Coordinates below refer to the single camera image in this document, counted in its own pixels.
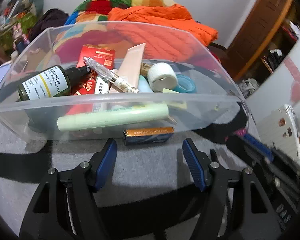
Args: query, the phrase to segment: red wrapper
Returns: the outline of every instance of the red wrapper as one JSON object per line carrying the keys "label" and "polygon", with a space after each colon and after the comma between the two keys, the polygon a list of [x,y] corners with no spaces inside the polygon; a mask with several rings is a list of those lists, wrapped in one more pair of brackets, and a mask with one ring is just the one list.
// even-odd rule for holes
{"label": "red wrapper", "polygon": [[[77,67],[84,66],[83,57],[93,57],[98,63],[104,65],[106,68],[112,70],[114,68],[114,50],[103,49],[94,45],[84,45],[81,49]],[[82,79],[77,87],[73,87],[72,95],[88,95],[94,94],[96,88],[97,73],[92,70],[89,76]],[[93,104],[76,105],[73,106],[66,114],[89,113],[93,110]]]}

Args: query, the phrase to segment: white tape roll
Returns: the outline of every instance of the white tape roll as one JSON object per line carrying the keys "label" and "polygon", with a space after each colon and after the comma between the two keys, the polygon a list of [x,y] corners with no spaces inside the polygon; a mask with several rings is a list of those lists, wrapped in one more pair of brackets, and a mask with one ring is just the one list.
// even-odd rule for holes
{"label": "white tape roll", "polygon": [[155,92],[162,92],[162,89],[173,89],[178,85],[175,72],[167,63],[154,64],[148,70],[148,81],[151,89]]}

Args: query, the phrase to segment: dark green pump bottle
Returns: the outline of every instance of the dark green pump bottle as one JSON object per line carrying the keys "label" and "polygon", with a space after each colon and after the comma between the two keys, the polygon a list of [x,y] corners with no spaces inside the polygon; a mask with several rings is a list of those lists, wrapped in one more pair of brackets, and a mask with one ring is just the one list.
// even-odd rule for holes
{"label": "dark green pump bottle", "polygon": [[68,96],[71,95],[71,87],[78,85],[89,73],[90,68],[87,66],[65,70],[55,65],[18,85],[18,93],[22,101]]}

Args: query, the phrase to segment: screw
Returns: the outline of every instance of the screw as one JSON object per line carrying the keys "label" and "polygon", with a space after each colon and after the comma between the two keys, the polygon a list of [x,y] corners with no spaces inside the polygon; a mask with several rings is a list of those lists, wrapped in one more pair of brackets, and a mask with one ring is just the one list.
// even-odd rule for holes
{"label": "screw", "polygon": [[80,167],[81,168],[88,168],[89,167],[89,165],[90,165],[90,163],[88,163],[88,162],[82,162],[82,163],[80,163]]}
{"label": "screw", "polygon": [[210,163],[210,166],[212,167],[212,168],[214,168],[214,169],[216,169],[216,168],[219,168],[219,163],[217,163],[217,162],[212,162],[212,163]]}
{"label": "screw", "polygon": [[250,169],[250,168],[245,168],[245,169],[244,169],[244,172],[250,175],[250,174],[252,174],[252,169]]}
{"label": "screw", "polygon": [[48,169],[48,173],[50,174],[50,175],[52,175],[53,173],[55,173],[56,172],[56,169],[55,168],[50,168],[50,169]]}

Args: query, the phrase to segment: orange jacket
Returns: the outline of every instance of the orange jacket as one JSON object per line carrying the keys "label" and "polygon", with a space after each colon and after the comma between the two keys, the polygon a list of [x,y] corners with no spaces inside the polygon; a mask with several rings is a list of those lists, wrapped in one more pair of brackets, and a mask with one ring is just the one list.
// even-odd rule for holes
{"label": "orange jacket", "polygon": [[[170,7],[133,6],[127,9],[113,8],[108,16],[109,21],[143,22],[172,27],[192,33],[203,45],[218,38],[218,31],[192,19],[188,10],[179,4]],[[156,29],[147,25],[128,28],[124,25],[116,29],[121,35],[135,44],[146,42],[144,58],[157,58],[172,61],[184,61],[199,49],[200,45],[190,42],[189,34],[162,28]]]}

